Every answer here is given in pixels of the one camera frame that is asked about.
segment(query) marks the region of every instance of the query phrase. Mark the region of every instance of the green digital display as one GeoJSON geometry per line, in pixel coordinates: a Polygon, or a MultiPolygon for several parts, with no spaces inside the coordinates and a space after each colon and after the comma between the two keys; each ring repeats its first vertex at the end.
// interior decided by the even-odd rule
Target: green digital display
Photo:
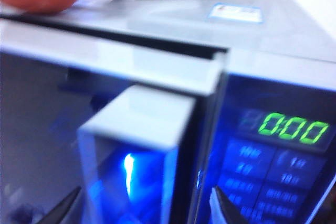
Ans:
{"type": "Polygon", "coordinates": [[[264,116],[258,133],[286,141],[297,140],[302,144],[314,145],[323,139],[328,128],[329,124],[325,122],[309,121],[298,116],[272,112],[264,116]]]}

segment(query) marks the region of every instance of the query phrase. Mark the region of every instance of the blue light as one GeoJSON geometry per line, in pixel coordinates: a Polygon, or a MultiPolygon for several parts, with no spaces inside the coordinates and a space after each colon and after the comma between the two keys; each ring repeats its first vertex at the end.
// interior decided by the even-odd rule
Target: blue light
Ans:
{"type": "Polygon", "coordinates": [[[133,164],[134,164],[134,158],[131,156],[131,154],[128,154],[124,160],[124,168],[126,170],[126,188],[129,197],[131,196],[131,180],[132,180],[133,164]]]}
{"type": "Polygon", "coordinates": [[[89,189],[89,195],[92,199],[95,199],[103,190],[103,183],[101,180],[95,182],[89,189]]]}
{"type": "Polygon", "coordinates": [[[196,183],[196,188],[197,188],[197,189],[200,188],[200,187],[199,187],[199,186],[200,186],[199,184],[200,184],[201,178],[202,178],[202,177],[201,177],[201,170],[199,170],[198,173],[197,173],[197,183],[196,183]]]}

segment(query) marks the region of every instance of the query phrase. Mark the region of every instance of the control panel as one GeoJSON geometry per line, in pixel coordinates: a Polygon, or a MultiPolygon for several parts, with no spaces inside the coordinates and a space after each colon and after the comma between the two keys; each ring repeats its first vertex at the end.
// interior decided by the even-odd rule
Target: control panel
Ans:
{"type": "Polygon", "coordinates": [[[225,92],[201,208],[219,186],[250,224],[309,224],[336,180],[336,92],[242,76],[225,92]]]}
{"type": "Polygon", "coordinates": [[[218,185],[250,223],[289,223],[326,160],[231,138],[218,185]]]}

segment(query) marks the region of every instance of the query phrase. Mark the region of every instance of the sticker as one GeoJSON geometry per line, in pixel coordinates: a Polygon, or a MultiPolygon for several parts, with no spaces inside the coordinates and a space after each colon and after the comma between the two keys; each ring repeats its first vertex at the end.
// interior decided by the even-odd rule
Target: sticker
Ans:
{"type": "Polygon", "coordinates": [[[218,3],[209,17],[237,20],[243,22],[262,23],[261,9],[258,7],[239,6],[218,3]]]}

